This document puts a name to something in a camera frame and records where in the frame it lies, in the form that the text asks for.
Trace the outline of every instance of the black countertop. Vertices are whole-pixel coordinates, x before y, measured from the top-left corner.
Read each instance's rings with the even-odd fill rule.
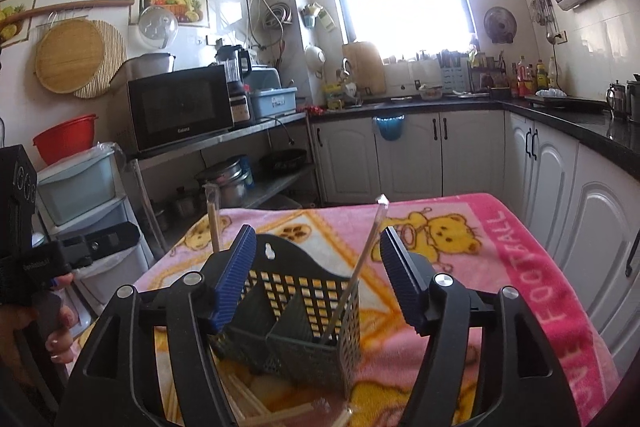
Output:
[[[322,123],[351,118],[474,109],[503,109],[558,129],[603,155],[640,181],[640,125],[613,120],[607,111],[580,113],[562,109],[533,108],[530,102],[524,100],[442,98],[433,102],[408,100],[368,103],[353,109],[327,111],[321,116],[311,117],[310,121]]]

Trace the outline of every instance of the blanket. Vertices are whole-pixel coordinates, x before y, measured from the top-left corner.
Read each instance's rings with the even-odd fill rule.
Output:
[[[375,205],[277,212],[238,208],[222,211],[220,229],[228,247],[247,223],[258,233],[293,241],[321,266],[348,277],[375,213]],[[395,227],[408,250],[425,256],[437,270],[452,274],[468,288],[496,292],[505,285],[516,287],[561,362],[582,424],[595,416],[618,383],[611,355],[556,264],[503,204],[488,194],[393,203],[383,223],[387,226]],[[200,269],[210,254],[209,222],[204,216],[136,287],[146,291],[168,286],[185,272]],[[368,253],[359,295],[361,360],[348,399],[354,411],[351,427],[392,427],[411,394],[428,339],[404,322],[378,244]],[[471,415],[480,346],[481,331],[474,328],[454,423]],[[156,333],[156,351],[167,419],[181,423],[162,331]],[[337,405],[340,397],[329,397],[326,391],[252,375],[237,363],[225,360],[219,369],[235,373],[270,410],[320,396],[336,411],[343,407]],[[323,418],[315,423],[330,425],[326,422]]]

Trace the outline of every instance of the screw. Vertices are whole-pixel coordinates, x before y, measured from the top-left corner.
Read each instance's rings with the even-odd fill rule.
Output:
[[[504,288],[502,288],[502,295],[504,295],[508,299],[517,299],[520,296],[518,290],[516,290],[516,288],[514,288],[513,286],[505,286]]]
[[[447,275],[446,273],[436,273],[436,276],[433,278],[436,284],[439,286],[451,286],[453,284],[453,277]]]
[[[190,272],[182,278],[182,282],[184,282],[187,286],[195,286],[200,281],[202,281],[202,275],[198,272]]]
[[[129,285],[120,286],[120,288],[118,288],[118,291],[116,292],[116,295],[121,299],[126,299],[127,297],[133,295],[133,288]]]

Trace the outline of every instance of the fruit picture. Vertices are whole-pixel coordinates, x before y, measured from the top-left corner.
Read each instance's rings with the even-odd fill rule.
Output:
[[[34,8],[36,0],[0,0],[0,46],[6,48],[29,39],[31,19],[17,19]]]
[[[180,26],[209,27],[209,0],[134,0],[129,9],[129,24],[137,24],[140,13],[149,6],[169,10]]]

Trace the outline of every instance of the cutting board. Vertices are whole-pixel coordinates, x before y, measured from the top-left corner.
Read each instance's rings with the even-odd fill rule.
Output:
[[[36,52],[36,75],[55,93],[86,86],[104,59],[104,41],[90,21],[62,21],[44,36]]]
[[[113,75],[127,60],[127,52],[122,34],[105,21],[91,21],[102,35],[104,41],[104,60],[91,81],[81,89],[74,91],[78,98],[97,98],[109,90]]]
[[[351,65],[351,78],[362,94],[386,92],[385,70],[380,52],[373,42],[350,42],[342,45],[342,54]]]

